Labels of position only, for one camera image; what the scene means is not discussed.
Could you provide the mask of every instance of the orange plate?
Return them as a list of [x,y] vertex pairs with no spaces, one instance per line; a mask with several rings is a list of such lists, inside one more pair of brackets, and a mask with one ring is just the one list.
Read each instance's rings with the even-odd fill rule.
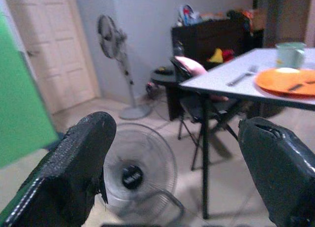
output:
[[[315,70],[271,68],[261,72],[255,79],[258,86],[276,94],[315,96]],[[290,88],[303,84],[294,91]]]

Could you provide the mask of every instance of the table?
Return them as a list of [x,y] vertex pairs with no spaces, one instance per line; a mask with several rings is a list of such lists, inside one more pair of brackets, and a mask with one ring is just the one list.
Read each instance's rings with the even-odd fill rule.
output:
[[[172,65],[167,66],[166,68],[175,71],[174,66]],[[181,89],[178,88],[178,83],[176,82],[175,73],[171,75],[165,75],[165,74],[158,74],[152,71],[151,80],[155,84],[162,85],[165,87],[169,120],[173,121],[174,119],[179,117],[182,111],[182,107],[179,102],[179,95],[181,93]]]
[[[303,68],[315,69],[315,48],[306,49],[306,58]],[[208,94],[215,94],[219,96],[227,96],[231,98],[238,98],[241,100],[258,101],[279,106],[295,107],[315,111],[315,98],[309,99],[294,99],[288,97],[278,97],[263,91],[254,83],[254,77],[246,77],[243,81],[234,87],[229,87],[226,83],[232,81],[237,76],[246,72],[252,65],[256,65],[258,72],[266,70],[276,65],[276,49],[254,49],[234,60],[221,64],[213,68],[207,74],[195,77],[180,84],[180,87],[185,90],[201,93],[202,111],[204,129],[203,134],[203,218],[208,219],[208,158],[209,158],[209,144],[207,133],[215,133],[218,128],[215,126],[208,131]],[[228,122],[236,114],[235,108],[225,118],[225,123]]]

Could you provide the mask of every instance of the pink cushion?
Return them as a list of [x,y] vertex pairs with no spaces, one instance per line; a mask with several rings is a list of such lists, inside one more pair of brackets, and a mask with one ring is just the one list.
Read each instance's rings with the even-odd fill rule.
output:
[[175,59],[182,63],[192,74],[192,76],[198,76],[207,73],[206,69],[201,64],[190,58],[184,56],[175,56]]

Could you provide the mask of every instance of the fork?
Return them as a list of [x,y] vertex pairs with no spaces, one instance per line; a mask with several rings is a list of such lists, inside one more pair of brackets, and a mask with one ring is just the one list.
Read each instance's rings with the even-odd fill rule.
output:
[[234,79],[233,81],[227,83],[227,86],[233,87],[236,84],[238,84],[240,81],[242,81],[245,77],[247,76],[252,76],[254,74],[257,73],[257,66],[253,65],[250,67],[249,70],[247,70],[245,73],[241,74],[240,76],[238,76],[236,79]]

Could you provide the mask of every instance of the standing fan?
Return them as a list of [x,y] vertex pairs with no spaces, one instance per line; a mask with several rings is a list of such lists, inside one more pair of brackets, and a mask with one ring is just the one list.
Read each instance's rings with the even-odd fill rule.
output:
[[171,200],[180,208],[169,223],[178,223],[184,207],[172,195],[177,168],[174,154],[153,129],[140,124],[117,126],[104,162],[107,207],[128,224],[153,223]]
[[117,60],[119,68],[122,70],[128,84],[131,107],[121,111],[119,117],[125,120],[135,120],[147,116],[151,112],[151,107],[148,105],[136,105],[135,102],[132,90],[133,81],[128,71],[126,34],[118,30],[112,18],[107,15],[101,15],[98,18],[97,29],[103,53],[108,58],[115,58]]

